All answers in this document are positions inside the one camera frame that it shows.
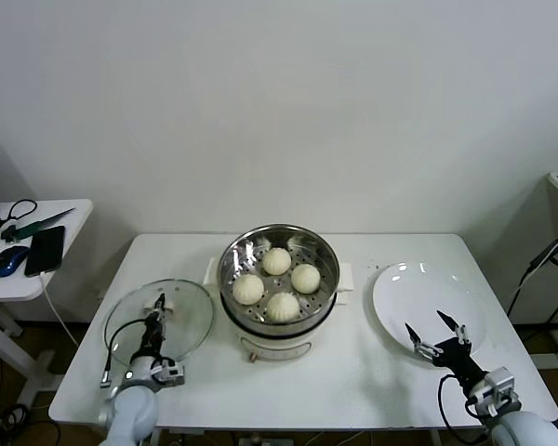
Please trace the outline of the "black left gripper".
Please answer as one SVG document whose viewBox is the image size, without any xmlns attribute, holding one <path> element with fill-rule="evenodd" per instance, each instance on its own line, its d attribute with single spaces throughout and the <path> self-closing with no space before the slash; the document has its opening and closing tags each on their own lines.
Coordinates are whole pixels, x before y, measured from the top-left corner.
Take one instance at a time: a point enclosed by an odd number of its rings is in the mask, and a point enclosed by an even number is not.
<svg viewBox="0 0 558 446">
<path fill-rule="evenodd" d="M 162 293 L 155 302 L 144 306 L 145 332 L 143 333 L 138 356 L 159 358 L 165 340 L 166 294 Z"/>
</svg>

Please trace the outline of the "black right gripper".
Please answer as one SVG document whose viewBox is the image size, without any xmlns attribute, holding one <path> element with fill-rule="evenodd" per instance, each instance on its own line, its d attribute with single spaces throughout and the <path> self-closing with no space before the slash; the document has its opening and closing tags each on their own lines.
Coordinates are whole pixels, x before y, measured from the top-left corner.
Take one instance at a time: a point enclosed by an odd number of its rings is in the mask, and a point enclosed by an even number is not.
<svg viewBox="0 0 558 446">
<path fill-rule="evenodd" d="M 441 310 L 437 310 L 437 314 L 456 338 L 449 338 L 434 346 L 422 341 L 415 330 L 405 323 L 414 353 L 436 367 L 450 370 L 462 387 L 474 387 L 485 377 L 486 371 L 471 357 L 472 343 L 466 326 L 458 324 L 452 316 Z"/>
</svg>

